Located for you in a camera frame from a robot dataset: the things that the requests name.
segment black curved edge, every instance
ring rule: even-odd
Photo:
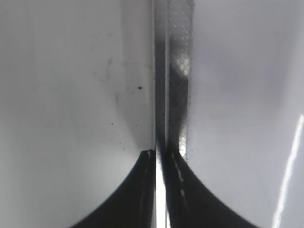
[[[168,144],[162,163],[172,228],[257,228],[200,182],[174,143]]]
[[[141,152],[117,190],[72,228],[150,228],[154,202],[155,152]]]

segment black plastic part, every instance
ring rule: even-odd
[[[174,143],[169,143],[162,162],[172,228],[256,228],[200,182]]]
[[[141,152],[118,189],[72,228],[150,228],[154,202],[155,152]]]

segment white wall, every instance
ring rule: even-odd
[[[152,147],[151,23],[150,0],[0,0],[0,227],[73,225]]]
[[[195,1],[188,162],[224,203],[264,228],[278,228],[278,204],[281,228],[304,225],[304,148],[287,163],[304,114],[303,6]]]

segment white surface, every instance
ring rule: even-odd
[[[195,1],[188,162],[263,228],[304,226],[303,136],[295,133],[304,114],[303,7]]]
[[[0,0],[0,227],[75,224],[152,147],[150,4]]]

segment glossy surface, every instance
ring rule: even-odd
[[[149,0],[0,0],[0,227],[67,228],[152,143]]]
[[[195,1],[188,164],[263,228],[304,225],[303,7]]]
[[[186,154],[192,16],[193,0],[154,1],[157,228],[170,227],[162,173],[166,167],[161,167],[168,141]]]

